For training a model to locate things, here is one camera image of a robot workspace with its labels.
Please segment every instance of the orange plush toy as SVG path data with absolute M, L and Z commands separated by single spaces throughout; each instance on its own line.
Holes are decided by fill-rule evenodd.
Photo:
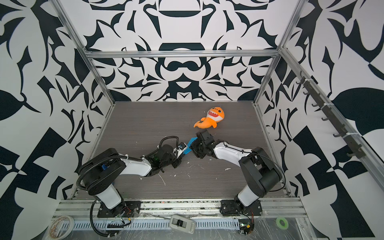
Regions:
M 224 111 L 219 107 L 214 107 L 209 109 L 206 118 L 202 118 L 200 121 L 197 121 L 193 127 L 198 128 L 209 128 L 213 126 L 217 127 L 217 123 L 224 119 Z

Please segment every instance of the black hook rack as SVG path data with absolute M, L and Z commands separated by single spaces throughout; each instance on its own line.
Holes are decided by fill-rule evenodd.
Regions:
M 357 158 L 362 158 L 366 156 L 365 152 L 361 149 L 362 145 L 359 144 L 356 139 L 353 137 L 355 132 L 348 132 L 344 123 L 340 121 L 337 116 L 337 109 L 332 103 L 326 103 L 326 96 L 323 96 L 321 91 L 316 90 L 315 82 L 311 79 L 300 80 L 300 83 L 303 84 L 305 89 L 308 91 L 304 93 L 305 95 L 311 95 L 316 104 L 312 104 L 313 107 L 321 107 L 320 109 L 325 114 L 326 118 L 321 118 L 323 121 L 330 121 L 334 128 L 337 131 L 337 134 L 333 134 L 334 137 L 342 137 L 346 142 L 348 147 L 353 152 L 352 154 L 347 154 L 348 157 L 356 156 Z

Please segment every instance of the black and white wallpaper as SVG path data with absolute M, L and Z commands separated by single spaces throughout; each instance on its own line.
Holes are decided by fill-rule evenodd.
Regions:
M 0 235 L 32 239 L 71 194 L 110 107 L 47 0 L 0 0 Z
M 63 0 L 88 50 L 277 48 L 297 0 Z
M 384 159 L 384 1 L 310 0 L 287 44 Z
M 253 100 L 272 57 L 94 59 L 116 101 Z
M 381 1 L 310 0 L 288 50 L 383 158 Z M 384 192 L 281 59 L 258 105 L 319 239 L 382 239 Z

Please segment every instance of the metal bracket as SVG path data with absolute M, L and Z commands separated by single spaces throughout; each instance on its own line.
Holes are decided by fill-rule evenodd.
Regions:
M 125 201 L 126 207 L 124 209 L 124 214 L 121 217 L 132 217 L 134 213 L 140 212 L 141 201 Z M 107 208 L 99 208 L 99 212 L 97 213 L 98 218 L 105 217 L 114 217 L 111 216 Z
M 236 216 L 240 213 L 251 216 L 261 216 L 263 209 L 259 200 L 254 201 L 246 208 L 241 208 L 236 200 L 221 200 L 220 213 L 223 216 Z

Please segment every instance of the wood grain table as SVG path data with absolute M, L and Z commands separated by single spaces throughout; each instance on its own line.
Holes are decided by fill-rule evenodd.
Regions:
M 243 148 L 262 147 L 269 154 L 251 101 L 239 102 L 117 102 L 96 154 L 113 147 L 120 154 L 140 157 L 156 149 L 165 136 L 178 136 L 180 142 L 196 136 L 196 121 L 219 106 L 225 119 L 208 131 L 215 139 Z M 174 139 L 164 142 L 175 145 Z M 225 160 L 206 156 L 199 159 L 192 152 L 184 156 L 176 169 L 164 168 L 152 177 L 119 176 L 114 186 L 123 198 L 221 198 L 234 197 L 246 185 L 241 169 Z M 282 190 L 266 197 L 284 197 Z M 93 198 L 79 191 L 78 199 Z

